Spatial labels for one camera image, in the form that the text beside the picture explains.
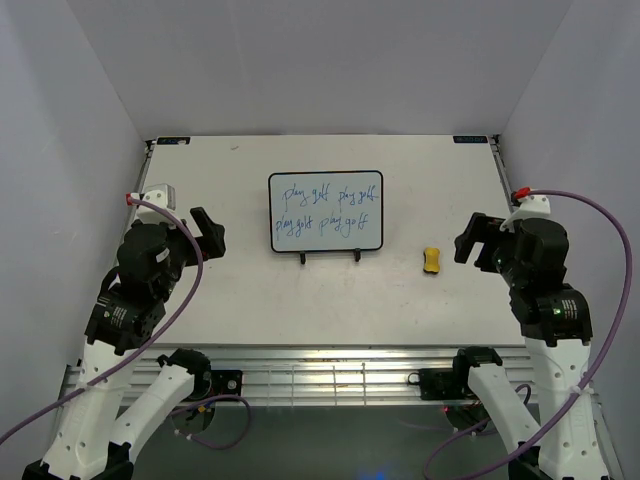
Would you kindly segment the yellow whiteboard eraser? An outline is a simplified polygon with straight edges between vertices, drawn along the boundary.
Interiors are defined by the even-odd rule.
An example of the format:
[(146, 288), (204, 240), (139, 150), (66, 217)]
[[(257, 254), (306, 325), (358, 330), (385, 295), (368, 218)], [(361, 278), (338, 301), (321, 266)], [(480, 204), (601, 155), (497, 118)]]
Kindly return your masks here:
[(424, 252), (423, 272), (437, 275), (440, 273), (440, 250), (436, 247), (427, 247)]

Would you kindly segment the small black-framed whiteboard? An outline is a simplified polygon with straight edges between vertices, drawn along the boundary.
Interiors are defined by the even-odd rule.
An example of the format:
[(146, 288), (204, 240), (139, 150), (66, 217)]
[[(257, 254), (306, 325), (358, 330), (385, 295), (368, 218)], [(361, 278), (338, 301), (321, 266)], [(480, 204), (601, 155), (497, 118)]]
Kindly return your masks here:
[(384, 244), (378, 170), (278, 172), (268, 179), (276, 253), (376, 251)]

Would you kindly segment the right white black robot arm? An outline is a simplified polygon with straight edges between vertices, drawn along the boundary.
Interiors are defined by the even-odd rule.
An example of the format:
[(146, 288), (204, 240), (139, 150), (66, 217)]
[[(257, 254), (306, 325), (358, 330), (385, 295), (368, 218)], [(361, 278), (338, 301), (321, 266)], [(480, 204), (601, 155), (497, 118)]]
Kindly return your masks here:
[(451, 382), (476, 396), (493, 421), (509, 457), (512, 479), (607, 479), (586, 374), (593, 336), (586, 298), (565, 282), (566, 230), (543, 218), (471, 216), (454, 241), (457, 263), (474, 245), (478, 269), (497, 273), (509, 288), (510, 308), (531, 358), (539, 415), (533, 417), (508, 385), (497, 352), (468, 347), (454, 358)]

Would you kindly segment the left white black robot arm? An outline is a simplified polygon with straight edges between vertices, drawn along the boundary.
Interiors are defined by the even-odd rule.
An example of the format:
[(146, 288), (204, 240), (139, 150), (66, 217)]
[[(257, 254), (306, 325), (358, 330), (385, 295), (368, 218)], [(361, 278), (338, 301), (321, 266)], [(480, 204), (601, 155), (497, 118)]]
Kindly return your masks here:
[(224, 256), (225, 229), (201, 207), (190, 214), (200, 234), (163, 218), (137, 219), (105, 276), (85, 330), (80, 394), (67, 401), (44, 457), (25, 479), (129, 479), (150, 437), (181, 402), (208, 395), (211, 364), (201, 352), (162, 355), (160, 374), (126, 410), (120, 409), (138, 363), (137, 351), (163, 321), (165, 304), (185, 268)]

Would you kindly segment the right blue corner label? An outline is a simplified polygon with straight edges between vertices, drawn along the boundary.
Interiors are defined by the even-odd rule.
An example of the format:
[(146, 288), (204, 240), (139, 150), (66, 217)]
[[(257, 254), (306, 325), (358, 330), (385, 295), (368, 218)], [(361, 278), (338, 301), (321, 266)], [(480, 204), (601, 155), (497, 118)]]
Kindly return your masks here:
[(487, 144), (488, 138), (484, 135), (453, 135), (456, 144)]

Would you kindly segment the blue corner label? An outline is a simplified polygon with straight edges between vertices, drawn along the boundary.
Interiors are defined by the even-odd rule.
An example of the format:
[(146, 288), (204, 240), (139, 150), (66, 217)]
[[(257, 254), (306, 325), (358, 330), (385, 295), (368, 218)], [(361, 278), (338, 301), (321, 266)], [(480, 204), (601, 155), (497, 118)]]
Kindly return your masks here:
[(488, 138), (484, 135), (453, 135), (456, 144), (487, 144)]
[(156, 140), (157, 146), (166, 146), (166, 145), (189, 145), (191, 142), (190, 137), (159, 137)]

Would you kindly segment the left blue corner label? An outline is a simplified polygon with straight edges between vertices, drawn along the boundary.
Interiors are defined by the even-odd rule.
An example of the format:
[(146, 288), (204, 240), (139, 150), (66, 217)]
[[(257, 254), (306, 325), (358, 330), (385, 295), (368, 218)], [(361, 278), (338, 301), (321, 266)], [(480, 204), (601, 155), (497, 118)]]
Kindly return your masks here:
[(157, 146), (166, 146), (166, 145), (189, 145), (191, 142), (190, 137), (159, 137), (156, 140)]

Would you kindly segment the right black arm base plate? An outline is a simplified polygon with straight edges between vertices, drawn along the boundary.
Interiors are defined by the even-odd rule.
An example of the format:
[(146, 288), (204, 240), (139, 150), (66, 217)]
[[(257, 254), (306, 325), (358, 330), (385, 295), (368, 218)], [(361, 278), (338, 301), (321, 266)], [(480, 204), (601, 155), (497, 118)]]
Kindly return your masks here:
[(452, 368), (422, 368), (411, 372), (407, 384), (419, 389), (423, 401), (469, 400), (473, 394)]

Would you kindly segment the aluminium extrusion rail frame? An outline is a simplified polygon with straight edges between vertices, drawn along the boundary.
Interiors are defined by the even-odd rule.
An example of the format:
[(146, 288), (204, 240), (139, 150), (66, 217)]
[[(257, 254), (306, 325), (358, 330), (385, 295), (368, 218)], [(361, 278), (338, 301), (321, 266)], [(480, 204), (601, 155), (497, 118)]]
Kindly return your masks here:
[(216, 370), (243, 373), (241, 395), (253, 407), (417, 406), (417, 372), (447, 368), (450, 346), (195, 345)]

